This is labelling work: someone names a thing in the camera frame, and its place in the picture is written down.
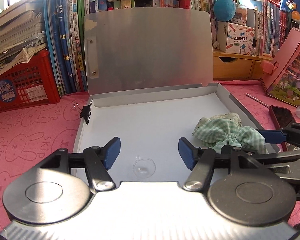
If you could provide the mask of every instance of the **drawer handle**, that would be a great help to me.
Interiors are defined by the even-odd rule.
[[[237,59],[236,57],[219,57],[219,58],[224,63],[233,62]]]

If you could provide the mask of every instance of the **pink tablecloth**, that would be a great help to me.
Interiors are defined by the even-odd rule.
[[[222,82],[222,84],[255,116],[265,129],[274,129],[268,109],[245,96],[249,93],[268,105],[284,106],[264,95],[259,82]],[[38,106],[0,113],[0,231],[9,219],[2,206],[2,193],[20,174],[29,170],[58,148],[73,149],[79,127],[80,108],[88,100],[86,93],[65,96],[58,104]],[[300,202],[289,220],[291,225],[300,222]]]

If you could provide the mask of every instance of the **crumpled cloth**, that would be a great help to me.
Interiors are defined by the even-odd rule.
[[[265,154],[265,138],[254,128],[242,126],[237,114],[227,115],[200,119],[192,136],[202,140],[202,146],[210,147],[217,153],[221,153],[221,148],[228,144],[257,150],[259,154]]]

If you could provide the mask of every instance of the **bookshelf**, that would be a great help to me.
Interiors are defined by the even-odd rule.
[[[214,80],[251,80],[259,79],[263,74],[261,60],[271,61],[271,57],[226,53],[213,50]]]

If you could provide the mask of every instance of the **clear plastic bubble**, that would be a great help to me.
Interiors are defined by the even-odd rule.
[[[133,165],[133,172],[138,179],[147,179],[155,172],[155,163],[148,158],[142,158]]]

